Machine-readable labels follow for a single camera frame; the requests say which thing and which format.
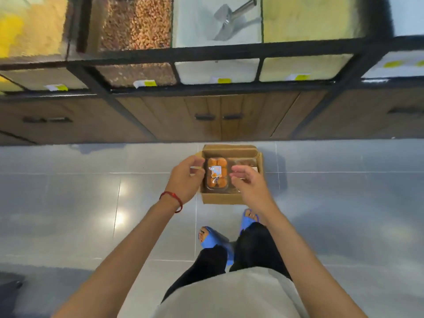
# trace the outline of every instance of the pant leg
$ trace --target pant leg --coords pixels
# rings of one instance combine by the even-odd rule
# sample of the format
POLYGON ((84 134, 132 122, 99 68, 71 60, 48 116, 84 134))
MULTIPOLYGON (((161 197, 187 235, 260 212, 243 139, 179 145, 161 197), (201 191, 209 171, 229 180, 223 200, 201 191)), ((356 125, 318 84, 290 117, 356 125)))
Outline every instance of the pant leg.
POLYGON ((168 289, 162 302, 178 288, 225 273, 227 258, 227 250, 223 246, 200 251, 193 265, 168 289))
POLYGON ((273 269, 292 280, 271 233, 258 222, 252 223, 238 237, 230 272, 251 267, 273 269))

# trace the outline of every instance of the scoop handle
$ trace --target scoop handle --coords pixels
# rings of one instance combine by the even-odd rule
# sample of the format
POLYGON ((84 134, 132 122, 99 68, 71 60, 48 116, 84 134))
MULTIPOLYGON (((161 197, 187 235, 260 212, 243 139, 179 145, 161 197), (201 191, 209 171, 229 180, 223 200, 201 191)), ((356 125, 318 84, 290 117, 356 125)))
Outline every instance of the scoop handle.
POLYGON ((257 4, 258 2, 256 0, 247 1, 245 4, 243 4, 240 8, 238 8, 236 11, 232 13, 231 18, 233 20, 237 19, 239 16, 244 15, 246 12, 256 7, 257 4))

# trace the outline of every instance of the white shirt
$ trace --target white shirt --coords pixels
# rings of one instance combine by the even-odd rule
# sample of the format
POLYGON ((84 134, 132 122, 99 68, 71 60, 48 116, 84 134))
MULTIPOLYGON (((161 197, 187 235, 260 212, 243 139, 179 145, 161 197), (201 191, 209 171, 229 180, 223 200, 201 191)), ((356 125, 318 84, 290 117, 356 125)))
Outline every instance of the white shirt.
POLYGON ((294 284, 279 272, 255 267, 176 290, 153 318, 309 318, 294 284))

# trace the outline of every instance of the wooden cabinet door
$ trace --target wooden cabinet door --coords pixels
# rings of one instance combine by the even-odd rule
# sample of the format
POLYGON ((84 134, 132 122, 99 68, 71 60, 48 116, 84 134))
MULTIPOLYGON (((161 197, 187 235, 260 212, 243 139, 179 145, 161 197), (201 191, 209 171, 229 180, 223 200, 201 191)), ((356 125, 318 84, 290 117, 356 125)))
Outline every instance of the wooden cabinet door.
POLYGON ((25 146, 32 143, 0 133, 0 146, 25 146))
POLYGON ((37 144, 148 140, 105 101, 93 98, 1 103, 0 129, 37 144))
POLYGON ((349 90, 297 138, 424 137, 424 88, 349 90))
POLYGON ((222 140, 288 139, 325 93, 283 91, 222 96, 222 140))
POLYGON ((160 141, 220 141, 220 97, 126 97, 119 101, 160 141))

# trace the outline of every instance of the cardboard box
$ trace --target cardboard box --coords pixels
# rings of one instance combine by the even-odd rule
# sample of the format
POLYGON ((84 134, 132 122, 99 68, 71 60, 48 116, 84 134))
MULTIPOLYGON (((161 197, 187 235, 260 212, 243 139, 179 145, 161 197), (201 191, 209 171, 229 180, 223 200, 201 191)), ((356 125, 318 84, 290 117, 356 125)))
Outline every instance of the cardboard box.
MULTIPOLYGON (((205 159, 211 157, 254 157, 256 158, 258 172, 262 175, 264 174, 263 155, 260 151, 258 151, 256 146, 253 145, 207 144, 203 147, 203 150, 198 152, 196 155, 205 159)), ((208 193, 205 181, 203 181, 200 186, 200 193, 204 204, 244 205, 241 193, 208 193)))

